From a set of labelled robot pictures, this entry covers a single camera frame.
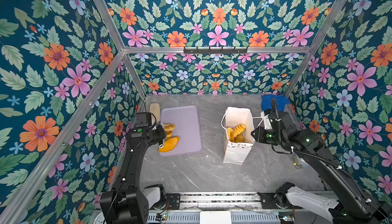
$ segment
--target toy food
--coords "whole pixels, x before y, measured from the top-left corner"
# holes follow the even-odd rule
[[[234,130],[233,128],[227,128],[227,135],[228,135],[228,140],[231,142],[234,142]]]
[[[159,149],[159,152],[166,153],[166,152],[169,152],[169,151],[173,150],[176,147],[178,141],[179,141],[179,137],[178,136],[175,136],[175,137],[167,139],[164,142],[163,148]]]
[[[173,131],[166,131],[166,139],[169,139],[173,136]]]
[[[234,142],[235,142],[235,143],[244,143],[244,142],[245,142],[245,139],[244,139],[244,137],[242,136],[242,134],[239,134],[239,135],[237,135],[236,137],[234,137]]]
[[[176,128],[174,124],[164,124],[165,131],[172,131]]]
[[[246,125],[244,124],[238,124],[236,127],[233,128],[234,131],[234,137],[237,135],[241,134],[246,128]]]

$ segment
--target orange flower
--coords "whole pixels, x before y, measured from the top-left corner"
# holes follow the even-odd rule
[[[177,31],[173,31],[167,37],[167,43],[170,44],[170,47],[185,47],[185,43],[187,42],[184,34],[178,33]]]
[[[238,10],[233,8],[233,9],[231,9],[230,14],[232,16],[236,16],[236,15],[238,15]]]
[[[374,63],[376,67],[380,65],[385,67],[392,61],[392,44],[388,43],[387,45],[379,45],[376,50],[373,50],[372,58],[370,58],[370,62]]]
[[[268,43],[269,39],[268,33],[264,33],[264,31],[259,31],[259,33],[254,33],[252,38],[249,39],[250,47],[264,47],[265,44]]]
[[[23,129],[28,132],[20,133],[20,142],[26,143],[25,148],[29,151],[34,151],[38,146],[38,152],[48,149],[48,144],[51,145],[58,134],[58,126],[55,126],[56,121],[52,118],[46,120],[45,116],[35,117],[35,123],[32,120],[27,121],[23,125]]]
[[[273,83],[271,87],[272,87],[272,89],[277,90],[277,89],[282,88],[282,86],[283,86],[283,83],[278,81],[278,82]]]
[[[303,16],[301,17],[302,24],[303,25],[311,24],[312,22],[314,22],[316,20],[316,17],[318,17],[319,14],[320,14],[320,11],[319,11],[318,7],[316,7],[316,8],[311,7],[309,10],[305,11]]]
[[[311,123],[309,124],[309,129],[311,129],[313,132],[319,132],[320,131],[320,125],[316,120],[312,120]]]
[[[81,212],[84,210],[84,207],[86,206],[86,202],[83,202],[79,205],[78,211]]]
[[[391,132],[391,133],[388,134],[388,138],[392,141],[392,124],[386,124],[385,125],[385,130],[387,132]]]
[[[323,52],[321,54],[321,62],[324,65],[329,65],[331,62],[336,60],[335,55],[337,55],[337,45],[335,43],[329,43],[326,47],[324,47]]]
[[[122,17],[122,21],[127,23],[128,25],[135,25],[138,19],[135,16],[135,13],[133,11],[130,11],[127,7],[125,9],[121,8],[120,9],[120,17]]]
[[[213,84],[211,84],[211,88],[214,90],[219,89],[219,83],[218,82],[213,82]]]
[[[107,179],[107,183],[108,184],[110,184],[110,182],[112,182],[112,177],[113,177],[113,174],[116,172],[116,166],[113,166],[112,167],[112,170],[109,172],[109,178]]]
[[[112,62],[113,59],[112,48],[110,48],[110,46],[107,45],[106,42],[99,44],[98,54],[101,55],[101,61],[104,62],[105,65],[109,65],[109,63]]]
[[[223,12],[222,8],[218,8],[213,13],[213,17],[214,23],[216,23],[216,25],[221,25],[222,22],[225,22],[226,13]]]
[[[150,89],[152,89],[152,90],[159,90],[159,85],[157,84],[157,83],[155,83],[155,82],[150,82],[149,84],[148,84],[148,87],[150,88]]]
[[[64,50],[64,46],[60,44],[56,45],[55,43],[51,43],[50,49],[45,48],[43,52],[45,53],[43,59],[46,62],[49,62],[48,65],[52,69],[57,69],[61,71],[63,68],[66,68],[68,66],[67,63],[71,62],[71,59],[68,57],[68,50]]]
[[[208,10],[207,9],[202,10],[202,15],[203,16],[207,16],[208,15]]]
[[[124,129],[124,123],[121,120],[117,121],[116,126],[115,126],[115,135],[120,136],[123,129]]]

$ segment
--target blue cloth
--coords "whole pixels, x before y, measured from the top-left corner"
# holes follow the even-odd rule
[[[263,111],[267,110],[268,108],[272,109],[271,98],[275,98],[276,104],[277,104],[277,109],[279,111],[284,111],[285,105],[290,103],[288,98],[284,95],[263,95],[262,96],[262,110]]]

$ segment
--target purple tray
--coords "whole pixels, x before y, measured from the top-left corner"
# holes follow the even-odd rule
[[[199,114],[196,106],[164,108],[161,111],[161,122],[175,124],[173,136],[179,137],[176,147],[166,153],[159,153],[162,157],[198,153],[203,149],[200,133]]]

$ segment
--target white paper bag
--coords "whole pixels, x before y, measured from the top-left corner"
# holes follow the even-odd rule
[[[226,128],[234,128],[238,124],[246,125],[246,129],[242,132],[245,143],[233,143],[228,140]],[[223,163],[242,164],[255,142],[255,139],[251,136],[254,125],[250,109],[228,107],[223,115],[221,125],[225,129],[225,156]]]

